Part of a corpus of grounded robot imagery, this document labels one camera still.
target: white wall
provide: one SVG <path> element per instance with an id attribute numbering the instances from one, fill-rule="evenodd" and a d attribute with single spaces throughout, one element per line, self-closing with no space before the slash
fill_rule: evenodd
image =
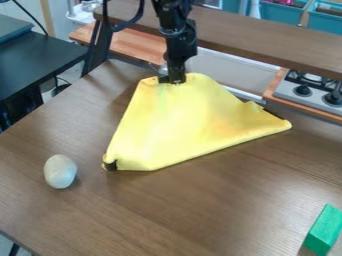
<path id="1" fill-rule="evenodd" d="M 31 14 L 33 14 L 39 22 L 47 29 L 40 0 L 17 0 Z M 69 40 L 69 33 L 76 29 L 76 26 L 65 17 L 67 12 L 67 0 L 48 0 L 49 10 L 52 20 L 54 37 Z M 0 14 L 11 16 L 17 19 L 26 20 L 35 25 L 33 31 L 42 33 L 41 29 L 19 9 L 12 1 L 0 4 Z"/>
<path id="2" fill-rule="evenodd" d="M 23 5 L 37 20 L 46 28 L 45 21 L 43 17 L 43 11 L 40 6 L 40 0 L 17 0 L 21 5 Z M 13 18 L 26 20 L 35 25 L 34 31 L 42 33 L 42 30 L 34 23 L 34 21 L 27 16 L 18 6 L 16 6 L 12 1 L 0 4 L 0 14 L 11 16 Z"/>
<path id="3" fill-rule="evenodd" d="M 48 2 L 55 37 L 69 40 L 69 33 L 76 27 L 65 16 L 68 10 L 67 0 L 48 0 Z"/>

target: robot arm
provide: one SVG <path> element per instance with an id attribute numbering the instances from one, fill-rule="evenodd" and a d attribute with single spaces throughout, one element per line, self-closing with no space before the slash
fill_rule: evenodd
<path id="1" fill-rule="evenodd" d="M 193 0 L 152 0 L 166 39 L 168 76 L 161 83 L 181 84 L 186 81 L 185 62 L 197 55 L 196 25 L 188 19 Z"/>

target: green block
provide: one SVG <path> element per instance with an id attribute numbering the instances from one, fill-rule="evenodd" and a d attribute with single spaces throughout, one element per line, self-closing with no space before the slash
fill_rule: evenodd
<path id="1" fill-rule="evenodd" d="M 341 228 L 342 212 L 327 204 L 306 235 L 303 246 L 317 256 L 325 256 L 334 245 Z"/>

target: cable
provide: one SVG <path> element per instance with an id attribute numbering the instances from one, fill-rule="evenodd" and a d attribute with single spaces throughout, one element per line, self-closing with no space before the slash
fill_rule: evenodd
<path id="1" fill-rule="evenodd" d="M 40 22 L 28 11 L 24 8 L 24 6 L 22 6 L 20 3 L 17 2 L 17 0 L 12 0 L 13 3 L 15 3 L 23 12 L 25 12 L 28 16 L 30 16 L 31 19 L 34 20 L 35 23 L 37 23 L 37 25 L 43 30 L 44 34 L 46 36 L 49 36 L 48 32 L 45 30 L 45 28 L 43 27 L 42 24 L 40 24 Z"/>
<path id="2" fill-rule="evenodd" d="M 103 15 L 103 22 L 104 24 L 110 28 L 113 32 L 119 32 L 125 28 L 128 28 L 130 25 L 136 23 L 144 14 L 144 7 L 145 7 L 145 0 L 139 1 L 139 7 L 135 14 L 135 16 L 128 20 L 128 21 L 122 21 L 114 26 L 111 26 L 108 19 L 108 6 L 107 6 L 108 0 L 103 0 L 102 3 L 102 15 Z"/>
<path id="3" fill-rule="evenodd" d="M 55 87 L 56 89 L 58 88 L 58 80 L 57 80 L 57 76 L 54 76 L 53 79 L 55 80 Z"/>
<path id="4" fill-rule="evenodd" d="M 62 80 L 63 82 L 66 82 L 68 85 L 71 85 L 71 83 L 68 80 L 65 80 L 64 78 L 57 77 L 57 79 Z"/>

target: ball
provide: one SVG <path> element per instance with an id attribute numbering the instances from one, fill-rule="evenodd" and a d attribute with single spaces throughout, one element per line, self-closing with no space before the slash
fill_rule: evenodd
<path id="1" fill-rule="evenodd" d="M 76 173 L 76 163 L 64 155 L 54 155 L 44 165 L 45 180 L 56 189 L 69 187 L 75 180 Z"/>

